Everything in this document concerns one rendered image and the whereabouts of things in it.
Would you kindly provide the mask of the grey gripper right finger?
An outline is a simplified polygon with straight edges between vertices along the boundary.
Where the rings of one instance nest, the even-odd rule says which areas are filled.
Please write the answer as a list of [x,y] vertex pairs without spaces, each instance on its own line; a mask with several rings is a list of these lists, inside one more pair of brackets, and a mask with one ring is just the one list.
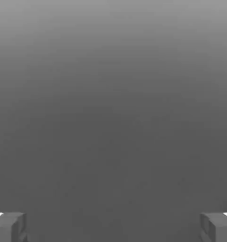
[[200,213],[200,242],[227,242],[227,212]]

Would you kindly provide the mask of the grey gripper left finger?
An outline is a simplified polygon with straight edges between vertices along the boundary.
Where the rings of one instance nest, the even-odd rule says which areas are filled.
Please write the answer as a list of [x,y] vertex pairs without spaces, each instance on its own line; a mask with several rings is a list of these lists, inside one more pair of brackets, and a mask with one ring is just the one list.
[[27,242],[27,214],[0,212],[0,242]]

